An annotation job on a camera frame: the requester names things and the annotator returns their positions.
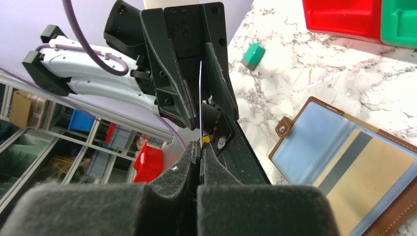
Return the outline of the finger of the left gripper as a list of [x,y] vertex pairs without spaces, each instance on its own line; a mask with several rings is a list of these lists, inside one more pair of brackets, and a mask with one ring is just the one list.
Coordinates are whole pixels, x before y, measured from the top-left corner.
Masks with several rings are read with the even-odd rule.
[[239,111],[229,76],[227,49],[212,43],[206,43],[205,51],[212,100],[230,118],[238,120]]
[[163,9],[140,13],[159,113],[182,128],[196,129],[196,108],[169,38]]

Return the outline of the brown leather card holder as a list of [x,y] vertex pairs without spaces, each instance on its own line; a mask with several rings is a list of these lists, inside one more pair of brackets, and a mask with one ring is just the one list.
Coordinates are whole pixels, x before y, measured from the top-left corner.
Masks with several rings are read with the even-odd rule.
[[315,97],[275,130],[269,159],[326,196],[341,235],[389,236],[416,214],[416,146]]

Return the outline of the gold card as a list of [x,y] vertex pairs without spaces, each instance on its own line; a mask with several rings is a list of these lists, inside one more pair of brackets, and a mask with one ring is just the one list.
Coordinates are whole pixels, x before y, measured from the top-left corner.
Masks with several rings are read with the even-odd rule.
[[414,162],[410,152],[356,129],[313,185],[329,200],[340,234],[359,236],[360,223]]

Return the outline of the black VIP card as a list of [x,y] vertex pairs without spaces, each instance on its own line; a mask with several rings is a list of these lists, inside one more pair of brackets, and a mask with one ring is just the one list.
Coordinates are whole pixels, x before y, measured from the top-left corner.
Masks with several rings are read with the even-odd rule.
[[202,118],[202,64],[203,62],[199,62],[199,78],[198,78],[198,95],[199,95],[199,130],[200,130],[200,146],[203,147],[203,118]]

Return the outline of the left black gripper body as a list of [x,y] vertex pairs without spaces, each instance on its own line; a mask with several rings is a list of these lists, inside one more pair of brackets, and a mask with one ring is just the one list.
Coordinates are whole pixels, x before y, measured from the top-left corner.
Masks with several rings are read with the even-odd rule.
[[[203,62],[202,99],[212,100],[205,44],[212,43],[227,49],[224,5],[221,2],[212,2],[162,9],[181,74],[188,85],[195,107],[199,98],[200,61]],[[108,46],[135,60],[136,66],[131,75],[145,94],[155,95],[140,18],[142,11],[122,0],[115,2],[104,29],[104,39]]]

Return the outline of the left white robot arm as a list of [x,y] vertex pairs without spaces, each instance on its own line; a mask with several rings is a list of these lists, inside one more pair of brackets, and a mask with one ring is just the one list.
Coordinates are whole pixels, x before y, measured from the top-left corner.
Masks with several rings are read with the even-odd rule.
[[107,97],[182,128],[212,130],[220,115],[238,120],[223,3],[139,10],[118,0],[103,36],[105,47],[86,50],[48,25],[23,66],[37,86],[54,95]]

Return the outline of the green plastic bin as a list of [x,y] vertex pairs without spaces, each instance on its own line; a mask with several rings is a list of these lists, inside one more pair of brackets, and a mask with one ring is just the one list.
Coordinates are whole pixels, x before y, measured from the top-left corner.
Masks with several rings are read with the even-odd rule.
[[383,0],[381,40],[391,46],[417,47],[417,0]]

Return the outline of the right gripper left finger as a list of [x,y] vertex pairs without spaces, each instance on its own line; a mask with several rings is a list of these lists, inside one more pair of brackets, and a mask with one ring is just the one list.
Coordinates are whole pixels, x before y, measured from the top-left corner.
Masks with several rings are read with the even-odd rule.
[[150,183],[44,184],[25,193],[3,236],[194,236],[201,148],[191,142]]

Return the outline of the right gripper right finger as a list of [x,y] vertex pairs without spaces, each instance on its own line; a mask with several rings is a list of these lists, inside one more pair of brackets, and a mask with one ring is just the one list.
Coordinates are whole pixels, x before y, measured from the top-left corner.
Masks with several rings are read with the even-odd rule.
[[218,160],[210,144],[201,150],[204,184],[197,188],[200,236],[337,236],[329,202],[306,185],[244,185]]

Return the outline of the red bin with black card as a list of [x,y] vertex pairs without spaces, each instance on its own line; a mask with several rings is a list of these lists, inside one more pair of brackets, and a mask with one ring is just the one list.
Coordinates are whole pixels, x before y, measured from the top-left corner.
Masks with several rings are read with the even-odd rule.
[[380,0],[303,0],[302,3],[309,31],[383,44]]

